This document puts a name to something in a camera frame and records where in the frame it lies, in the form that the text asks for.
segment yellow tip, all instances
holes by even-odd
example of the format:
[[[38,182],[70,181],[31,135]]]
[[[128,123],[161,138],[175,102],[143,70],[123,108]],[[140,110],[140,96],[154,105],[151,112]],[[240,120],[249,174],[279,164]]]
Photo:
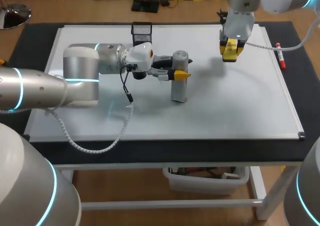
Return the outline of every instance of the yellow tip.
[[[190,73],[182,71],[182,70],[176,70],[174,72],[174,80],[175,81],[182,81],[182,80],[189,78],[190,76],[191,76]]]

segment whiteboard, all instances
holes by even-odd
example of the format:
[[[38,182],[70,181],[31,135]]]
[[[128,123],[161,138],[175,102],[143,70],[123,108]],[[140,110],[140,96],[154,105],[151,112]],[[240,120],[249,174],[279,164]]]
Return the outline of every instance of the whiteboard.
[[[154,25],[155,55],[187,51],[191,77],[187,102],[171,101],[171,82],[153,76],[128,77],[134,112],[122,140],[298,139],[303,132],[272,51],[247,45],[237,61],[222,62],[220,25]],[[130,25],[67,26],[56,36],[46,67],[62,75],[63,51],[70,44],[132,46]],[[249,42],[270,45],[264,28],[254,25]],[[114,140],[129,114],[120,76],[99,76],[97,107],[59,108],[57,113],[75,141]],[[25,134],[30,142],[66,141],[51,115],[34,109]]]

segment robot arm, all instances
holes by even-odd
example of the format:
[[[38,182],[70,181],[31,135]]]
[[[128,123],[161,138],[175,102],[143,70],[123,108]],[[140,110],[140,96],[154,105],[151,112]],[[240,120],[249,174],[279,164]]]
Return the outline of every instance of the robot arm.
[[[63,77],[37,70],[0,68],[0,107],[6,110],[92,106],[98,102],[98,53],[73,47],[64,51]]]
[[[149,42],[129,49],[122,44],[73,44],[63,52],[61,78],[37,70],[1,67],[0,109],[96,106],[99,74],[123,74],[129,66],[136,79],[143,79],[147,74],[161,81],[185,80],[190,76],[185,71],[171,69],[173,57],[155,58],[154,62]]]
[[[220,53],[224,62],[235,62],[251,35],[259,4],[269,13],[284,13],[300,8],[314,8],[319,0],[228,0],[228,12],[220,12]]]

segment black stand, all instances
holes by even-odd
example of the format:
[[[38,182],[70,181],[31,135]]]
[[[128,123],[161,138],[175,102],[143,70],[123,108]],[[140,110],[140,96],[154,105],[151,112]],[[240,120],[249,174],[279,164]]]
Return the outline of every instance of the black stand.
[[[159,0],[133,0],[131,11],[157,13]]]

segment table surface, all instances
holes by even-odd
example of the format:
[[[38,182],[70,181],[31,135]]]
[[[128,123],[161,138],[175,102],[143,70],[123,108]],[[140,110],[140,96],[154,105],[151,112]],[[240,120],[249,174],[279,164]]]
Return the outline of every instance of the table surface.
[[[154,25],[152,48],[158,55],[188,52],[187,102],[170,100],[171,82],[148,76],[126,86],[134,111],[121,140],[299,139],[302,133],[275,54],[248,46],[236,62],[223,63],[221,25]],[[250,42],[270,43],[264,27],[255,24]],[[62,28],[46,66],[63,75],[63,52],[77,43],[121,43],[132,47],[130,25]],[[74,141],[114,140],[129,114],[119,73],[99,76],[99,104],[56,110]],[[33,110],[25,134],[30,142],[66,142],[58,121]]]
[[[44,70],[58,28],[67,23],[27,25],[9,63],[19,68]],[[290,22],[264,22],[271,43],[296,45],[299,37]],[[157,162],[300,162],[319,137],[320,84],[304,50],[285,52],[283,77],[306,134],[305,140],[144,140],[122,141],[108,153],[88,155],[68,143],[34,143],[54,164],[157,163]],[[24,132],[29,114],[2,116],[1,122]],[[104,148],[109,142],[83,142]]]

